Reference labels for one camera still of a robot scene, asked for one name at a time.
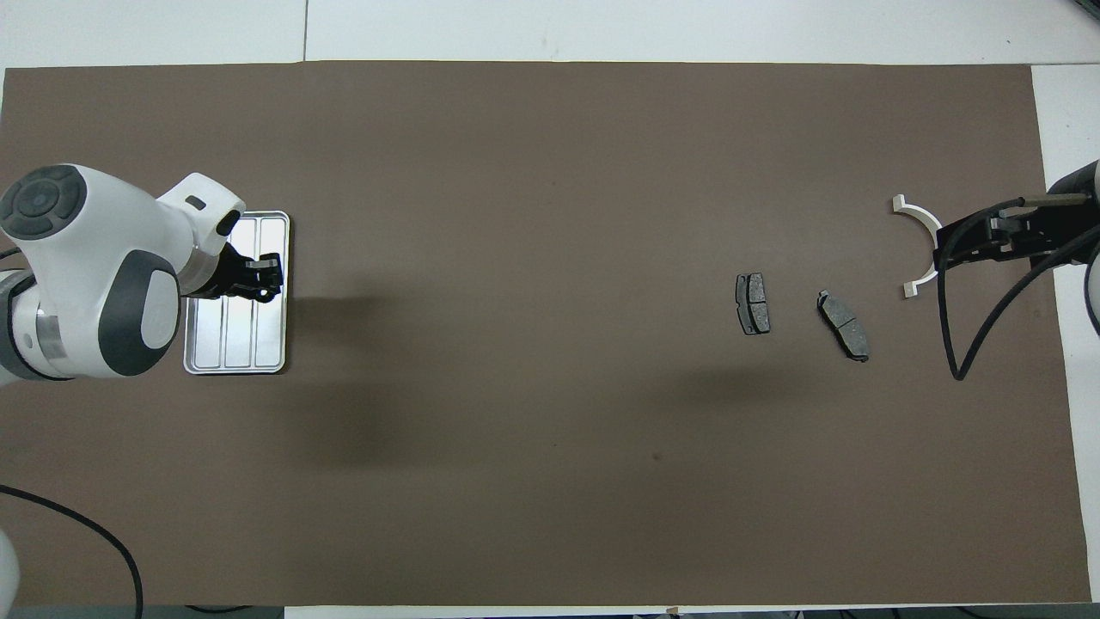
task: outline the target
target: metal tray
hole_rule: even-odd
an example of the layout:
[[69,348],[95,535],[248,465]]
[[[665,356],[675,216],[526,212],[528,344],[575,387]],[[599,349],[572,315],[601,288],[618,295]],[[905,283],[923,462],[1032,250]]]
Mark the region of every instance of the metal tray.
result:
[[290,280],[290,218],[280,210],[241,214],[229,241],[242,255],[278,252],[283,291],[270,302],[223,296],[188,298],[184,369],[193,375],[275,374],[286,363],[286,298]]

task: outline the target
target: white bracket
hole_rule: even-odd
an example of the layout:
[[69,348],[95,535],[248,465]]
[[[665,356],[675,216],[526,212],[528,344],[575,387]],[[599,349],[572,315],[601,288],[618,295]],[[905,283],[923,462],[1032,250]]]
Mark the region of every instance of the white bracket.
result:
[[[932,235],[933,248],[939,246],[939,244],[936,242],[936,230],[943,228],[944,224],[939,222],[939,219],[936,219],[935,214],[928,212],[927,210],[921,208],[920,206],[916,206],[915,203],[906,203],[904,194],[898,194],[893,197],[893,209],[894,212],[909,214],[910,217],[915,218],[921,223],[924,223],[924,226],[928,229],[928,234]],[[912,281],[903,283],[901,285],[901,288],[905,292],[905,298],[916,296],[916,286],[931,281],[932,278],[935,276],[936,276],[936,265],[935,263],[933,263],[928,265],[928,269],[925,270],[920,278],[913,279]]]

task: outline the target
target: brake pad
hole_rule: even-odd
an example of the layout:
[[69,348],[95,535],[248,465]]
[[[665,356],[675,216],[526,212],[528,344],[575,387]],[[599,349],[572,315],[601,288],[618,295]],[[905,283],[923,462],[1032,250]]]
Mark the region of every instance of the brake pad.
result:
[[829,294],[827,289],[821,290],[817,295],[817,311],[821,313],[829,329],[836,336],[840,349],[849,360],[866,363],[870,358],[867,347],[867,332],[859,324],[856,314],[839,298]]
[[737,275],[737,319],[745,335],[761,335],[771,331],[768,318],[768,299],[763,294],[763,275],[741,273]]

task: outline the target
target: white table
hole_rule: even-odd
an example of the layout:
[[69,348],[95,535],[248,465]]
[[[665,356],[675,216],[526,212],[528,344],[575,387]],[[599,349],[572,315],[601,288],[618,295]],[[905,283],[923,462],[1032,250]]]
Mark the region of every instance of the white table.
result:
[[[0,0],[0,68],[321,59],[1028,64],[1047,184],[1100,157],[1100,22],[1070,0]],[[1084,267],[1055,270],[1098,600],[1100,339],[1081,302],[1082,278]],[[287,617],[659,614],[690,600],[668,601],[634,608],[311,607],[288,609]]]

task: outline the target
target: brown mat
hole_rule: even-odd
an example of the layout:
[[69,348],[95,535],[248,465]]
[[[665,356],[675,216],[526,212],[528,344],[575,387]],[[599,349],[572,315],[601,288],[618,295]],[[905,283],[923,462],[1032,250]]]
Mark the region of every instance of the brown mat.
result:
[[[0,478],[114,531],[160,604],[1087,600],[1049,277],[956,384],[889,205],[1042,190],[1031,92],[1014,66],[9,70],[4,186],[197,169],[295,240],[284,375],[191,377],[177,343],[13,386]],[[960,341],[1025,268],[953,270]],[[767,336],[736,321],[749,270]],[[0,527],[19,604],[129,600],[89,532],[10,499]]]

